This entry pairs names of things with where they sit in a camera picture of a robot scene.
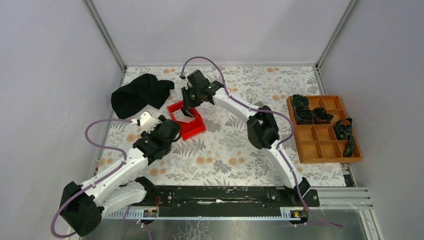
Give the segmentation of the grey card holder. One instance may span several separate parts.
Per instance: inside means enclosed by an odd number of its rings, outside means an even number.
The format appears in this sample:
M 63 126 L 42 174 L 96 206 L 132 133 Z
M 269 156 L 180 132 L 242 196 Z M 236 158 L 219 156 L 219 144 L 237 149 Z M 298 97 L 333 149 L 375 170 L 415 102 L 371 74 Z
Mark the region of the grey card holder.
M 255 105 L 258 106 L 259 108 L 263 108 L 265 104 L 261 101 L 258 101 L 257 103 L 255 103 Z

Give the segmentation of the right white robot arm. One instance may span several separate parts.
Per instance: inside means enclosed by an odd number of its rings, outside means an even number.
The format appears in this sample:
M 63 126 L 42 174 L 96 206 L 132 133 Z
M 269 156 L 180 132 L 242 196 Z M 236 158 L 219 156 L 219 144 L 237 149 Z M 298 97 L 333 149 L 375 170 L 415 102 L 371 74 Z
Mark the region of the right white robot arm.
M 287 201 L 293 206 L 301 205 L 307 199 L 310 184 L 294 167 L 282 147 L 283 141 L 275 120 L 277 112 L 266 105 L 258 107 L 231 95 L 224 84 L 209 81 L 200 70 L 189 75 L 182 73 L 179 77 L 188 81 L 187 86 L 181 89 L 183 109 L 193 109 L 209 102 L 244 121 L 250 144 L 267 155 L 280 175 L 283 186 L 289 188 Z

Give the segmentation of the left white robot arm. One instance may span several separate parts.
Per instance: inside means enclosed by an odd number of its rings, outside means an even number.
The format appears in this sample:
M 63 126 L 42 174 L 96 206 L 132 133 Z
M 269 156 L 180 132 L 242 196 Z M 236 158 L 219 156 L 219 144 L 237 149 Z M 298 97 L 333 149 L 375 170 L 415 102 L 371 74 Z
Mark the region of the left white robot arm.
M 148 206 L 154 202 L 154 190 L 141 179 L 124 181 L 167 155 L 172 144 L 181 137 L 181 126 L 163 115 L 154 118 L 148 112 L 139 118 L 126 119 L 125 123 L 141 127 L 140 138 L 128 151 L 116 148 L 123 157 L 100 174 L 80 184 L 72 181 L 64 187 L 59 208 L 50 225 L 51 234 L 56 238 L 65 238 L 55 231 L 58 217 L 62 217 L 74 230 L 67 237 L 75 234 L 84 237 L 110 213 L 131 204 L 140 202 Z

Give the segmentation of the red plastic bin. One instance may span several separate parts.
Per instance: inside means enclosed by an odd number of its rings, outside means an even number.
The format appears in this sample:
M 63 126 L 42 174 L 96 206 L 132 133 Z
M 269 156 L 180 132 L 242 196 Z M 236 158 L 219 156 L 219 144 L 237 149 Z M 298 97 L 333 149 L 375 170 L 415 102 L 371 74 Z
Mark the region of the red plastic bin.
M 167 106 L 168 112 L 170 113 L 170 116 L 172 120 L 177 122 L 181 127 L 181 136 L 184 141 L 201 134 L 206 131 L 206 126 L 203 121 L 203 118 L 201 117 L 200 113 L 197 111 L 196 108 L 189 108 L 188 111 L 192 113 L 195 116 L 195 120 L 189 123 L 184 122 L 178 122 L 173 116 L 173 112 L 179 109 L 183 108 L 183 101 L 179 101 L 177 103 L 174 103 L 172 105 Z

